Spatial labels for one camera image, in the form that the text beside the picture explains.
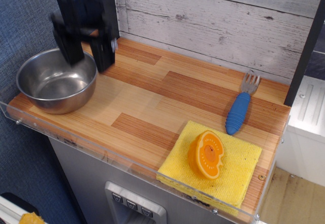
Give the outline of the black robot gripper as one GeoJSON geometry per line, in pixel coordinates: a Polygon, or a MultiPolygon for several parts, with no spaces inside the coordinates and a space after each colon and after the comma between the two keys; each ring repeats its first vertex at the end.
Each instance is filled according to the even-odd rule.
{"type": "Polygon", "coordinates": [[[102,73],[115,63],[116,38],[112,34],[109,0],[57,0],[60,14],[51,15],[56,42],[67,63],[84,58],[81,41],[87,30],[104,29],[109,37],[90,42],[97,70],[102,73]]]}

